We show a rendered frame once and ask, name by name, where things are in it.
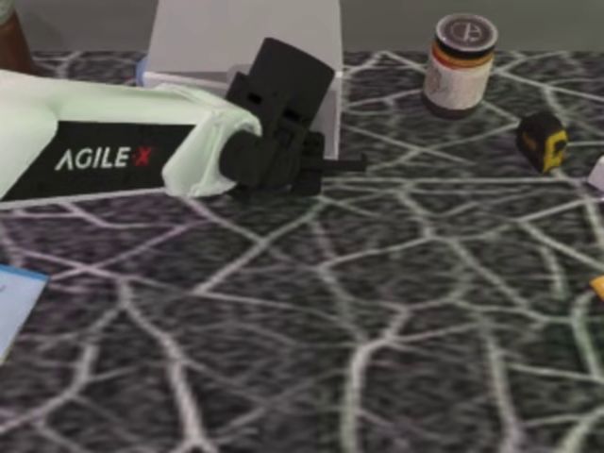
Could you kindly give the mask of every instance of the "robotic arm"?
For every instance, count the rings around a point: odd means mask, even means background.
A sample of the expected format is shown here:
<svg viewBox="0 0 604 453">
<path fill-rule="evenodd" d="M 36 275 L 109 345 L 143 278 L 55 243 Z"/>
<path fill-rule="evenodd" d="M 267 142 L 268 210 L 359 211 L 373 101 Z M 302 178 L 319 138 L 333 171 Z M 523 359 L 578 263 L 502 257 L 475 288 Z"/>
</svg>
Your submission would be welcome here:
<svg viewBox="0 0 604 453">
<path fill-rule="evenodd" d="M 226 99 L 0 71 L 0 207 L 147 192 L 318 194 L 325 172 L 366 166 L 324 160 L 323 136 L 310 131 L 333 77 L 274 39 Z"/>
</svg>

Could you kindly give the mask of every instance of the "red x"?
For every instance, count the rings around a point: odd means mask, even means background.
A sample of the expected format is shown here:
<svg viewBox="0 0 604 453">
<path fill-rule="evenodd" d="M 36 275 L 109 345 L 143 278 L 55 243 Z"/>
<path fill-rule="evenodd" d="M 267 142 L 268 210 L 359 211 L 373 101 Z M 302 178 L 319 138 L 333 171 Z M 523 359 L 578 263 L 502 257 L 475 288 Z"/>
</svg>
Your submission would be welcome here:
<svg viewBox="0 0 604 453">
<path fill-rule="evenodd" d="M 149 157 L 151 156 L 151 146 L 139 146 L 139 152 L 133 156 L 135 167 L 146 167 L 149 164 Z"/>
</svg>

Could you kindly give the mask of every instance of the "tabletop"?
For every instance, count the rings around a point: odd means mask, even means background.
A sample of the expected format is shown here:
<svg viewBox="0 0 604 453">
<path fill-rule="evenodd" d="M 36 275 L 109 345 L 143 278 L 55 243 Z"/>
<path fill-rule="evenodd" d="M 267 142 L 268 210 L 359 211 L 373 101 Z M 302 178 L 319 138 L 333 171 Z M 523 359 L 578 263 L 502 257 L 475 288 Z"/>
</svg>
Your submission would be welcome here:
<svg viewBox="0 0 604 453">
<path fill-rule="evenodd" d="M 44 53 L 133 83 L 136 53 Z M 604 56 L 507 53 L 485 102 L 421 105 L 425 55 L 346 58 L 337 176 L 313 199 L 141 196 L 0 213 L 52 276 L 0 368 L 10 453 L 582 453 L 604 448 Z M 571 139 L 539 176 L 520 116 Z"/>
</svg>

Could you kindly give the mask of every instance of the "background wall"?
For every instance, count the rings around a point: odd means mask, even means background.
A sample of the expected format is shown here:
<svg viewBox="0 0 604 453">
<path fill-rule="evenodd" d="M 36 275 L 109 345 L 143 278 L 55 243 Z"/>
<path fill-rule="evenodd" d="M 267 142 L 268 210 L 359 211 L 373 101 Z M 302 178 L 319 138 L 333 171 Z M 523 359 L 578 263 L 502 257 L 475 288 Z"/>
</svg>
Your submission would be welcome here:
<svg viewBox="0 0 604 453">
<path fill-rule="evenodd" d="M 34 50 L 144 50 L 157 4 L 157 0 L 16 2 Z M 604 50 L 604 0 L 341 3 L 346 50 L 425 50 L 441 16 L 465 11 L 484 14 L 495 22 L 501 33 L 501 49 Z"/>
</svg>

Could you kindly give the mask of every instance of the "brown bottle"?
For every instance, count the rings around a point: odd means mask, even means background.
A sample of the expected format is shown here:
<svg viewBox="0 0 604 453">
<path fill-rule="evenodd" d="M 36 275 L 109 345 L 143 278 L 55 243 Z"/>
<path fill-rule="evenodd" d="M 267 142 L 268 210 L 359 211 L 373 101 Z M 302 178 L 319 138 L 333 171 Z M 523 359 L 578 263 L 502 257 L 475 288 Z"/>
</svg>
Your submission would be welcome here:
<svg viewBox="0 0 604 453">
<path fill-rule="evenodd" d="M 0 69 L 36 73 L 14 0 L 0 0 Z"/>
</svg>

